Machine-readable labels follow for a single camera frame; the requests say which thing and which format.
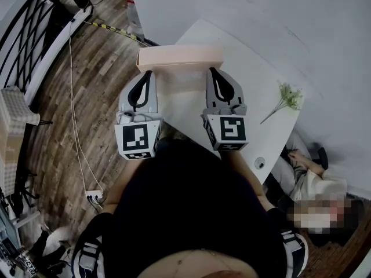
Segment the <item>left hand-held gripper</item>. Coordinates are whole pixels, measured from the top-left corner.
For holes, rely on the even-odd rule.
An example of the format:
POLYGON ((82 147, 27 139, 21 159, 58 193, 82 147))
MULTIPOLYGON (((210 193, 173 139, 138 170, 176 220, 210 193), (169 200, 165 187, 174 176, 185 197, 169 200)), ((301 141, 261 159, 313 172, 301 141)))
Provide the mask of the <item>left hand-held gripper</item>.
POLYGON ((126 160, 149 159, 156 155, 162 119, 158 111, 157 82, 153 71, 135 76, 119 96, 118 124, 114 126, 119 154, 126 160))

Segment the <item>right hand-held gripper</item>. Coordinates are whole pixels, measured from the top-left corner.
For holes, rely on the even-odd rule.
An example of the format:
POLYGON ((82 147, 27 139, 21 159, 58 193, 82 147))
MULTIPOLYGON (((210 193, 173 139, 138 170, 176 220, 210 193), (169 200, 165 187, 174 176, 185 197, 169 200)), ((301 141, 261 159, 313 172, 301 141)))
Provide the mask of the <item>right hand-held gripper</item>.
POLYGON ((240 151, 248 144, 247 107, 243 102, 240 84, 225 71, 210 67, 206 76, 208 108, 203 110, 201 117, 214 151, 240 151))

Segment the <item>pink box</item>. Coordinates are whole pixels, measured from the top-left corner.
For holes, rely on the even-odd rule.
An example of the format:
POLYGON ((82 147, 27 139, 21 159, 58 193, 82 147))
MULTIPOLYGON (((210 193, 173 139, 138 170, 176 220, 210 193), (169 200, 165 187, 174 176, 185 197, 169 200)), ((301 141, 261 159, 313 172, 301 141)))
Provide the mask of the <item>pink box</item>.
POLYGON ((139 71, 206 70, 221 67, 223 48, 209 45, 167 45, 142 47, 137 54, 139 71))

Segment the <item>person's left forearm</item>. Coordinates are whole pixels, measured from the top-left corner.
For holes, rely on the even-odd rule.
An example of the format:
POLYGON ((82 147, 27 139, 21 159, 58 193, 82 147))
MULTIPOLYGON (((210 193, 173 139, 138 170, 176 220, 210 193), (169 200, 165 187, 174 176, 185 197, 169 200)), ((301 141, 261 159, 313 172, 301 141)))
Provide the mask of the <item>person's left forearm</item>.
POLYGON ((127 184, 132 179, 136 170, 139 168, 142 162, 143 159, 127 161, 127 164, 118 176, 116 182, 109 190, 107 198, 104 202, 103 209, 100 213, 114 214, 127 184))

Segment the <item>green artificial plant sprig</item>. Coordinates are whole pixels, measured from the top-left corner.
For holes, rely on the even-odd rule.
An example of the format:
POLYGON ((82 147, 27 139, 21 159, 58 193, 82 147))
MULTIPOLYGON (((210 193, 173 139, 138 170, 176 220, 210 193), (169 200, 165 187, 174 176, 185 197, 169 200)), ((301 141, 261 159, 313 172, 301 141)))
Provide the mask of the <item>green artificial plant sprig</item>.
POLYGON ((271 112, 260 122, 263 124, 267 119, 284 108, 290 108, 294 111, 301 110, 303 95, 301 89, 294 90, 288 83, 279 84, 280 100, 271 112))

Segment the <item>yellow black striped tape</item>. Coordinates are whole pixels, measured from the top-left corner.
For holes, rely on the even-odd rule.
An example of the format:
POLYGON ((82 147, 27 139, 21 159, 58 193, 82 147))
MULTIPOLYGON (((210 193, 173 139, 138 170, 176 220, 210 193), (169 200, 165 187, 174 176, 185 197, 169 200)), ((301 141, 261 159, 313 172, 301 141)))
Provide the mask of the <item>yellow black striped tape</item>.
POLYGON ((120 35, 123 35, 133 41, 136 41, 138 42, 139 44, 145 46, 145 47, 150 47, 150 45, 146 44, 144 39, 141 39, 140 37, 134 35, 134 34, 131 34, 129 32, 127 32, 126 30, 124 29, 120 29, 120 28, 115 28, 115 27, 112 27, 112 26, 109 26, 109 25, 105 25, 105 24, 100 24, 100 23, 95 23, 95 22, 87 22, 87 21, 84 21, 84 23, 88 24, 88 25, 93 25, 95 27, 99 27, 99 28, 102 28, 102 29, 106 29, 106 30, 109 30, 109 31, 112 31, 116 34, 120 34, 120 35))

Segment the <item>white power strip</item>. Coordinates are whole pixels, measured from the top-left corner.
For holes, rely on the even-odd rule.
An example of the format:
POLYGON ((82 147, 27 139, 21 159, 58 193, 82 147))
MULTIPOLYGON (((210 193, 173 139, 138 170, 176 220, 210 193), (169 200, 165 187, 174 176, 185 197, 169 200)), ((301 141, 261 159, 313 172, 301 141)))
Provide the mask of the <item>white power strip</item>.
POLYGON ((103 191, 102 190, 91 190, 85 191, 86 198, 93 204, 101 205, 103 203, 103 191))

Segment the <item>person's torso in dark shirt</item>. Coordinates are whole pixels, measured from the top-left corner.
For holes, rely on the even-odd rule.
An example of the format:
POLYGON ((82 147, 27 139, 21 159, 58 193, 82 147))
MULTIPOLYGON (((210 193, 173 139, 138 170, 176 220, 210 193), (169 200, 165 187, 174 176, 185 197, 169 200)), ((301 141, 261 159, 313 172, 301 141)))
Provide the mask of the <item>person's torso in dark shirt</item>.
POLYGON ((71 266, 74 278, 297 278, 307 260, 239 152, 163 138, 114 214, 82 232, 71 266))

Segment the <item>checkered cloth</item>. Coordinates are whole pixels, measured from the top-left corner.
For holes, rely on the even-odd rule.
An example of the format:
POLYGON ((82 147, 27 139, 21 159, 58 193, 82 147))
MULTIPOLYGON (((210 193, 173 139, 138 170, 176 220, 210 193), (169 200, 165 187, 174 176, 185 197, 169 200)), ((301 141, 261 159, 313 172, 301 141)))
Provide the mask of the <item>checkered cloth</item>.
POLYGON ((10 136, 24 135, 26 124, 37 126, 40 115, 33 113, 26 104, 25 95, 17 86, 0 90, 0 115, 10 136))

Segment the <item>black railing with white frame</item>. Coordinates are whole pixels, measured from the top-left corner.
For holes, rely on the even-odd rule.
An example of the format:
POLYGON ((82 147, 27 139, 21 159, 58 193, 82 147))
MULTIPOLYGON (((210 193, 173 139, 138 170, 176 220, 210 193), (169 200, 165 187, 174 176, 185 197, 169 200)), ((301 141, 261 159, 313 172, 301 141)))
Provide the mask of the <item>black railing with white frame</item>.
POLYGON ((0 0, 0 89, 31 104, 72 35, 93 13, 90 0, 0 0))

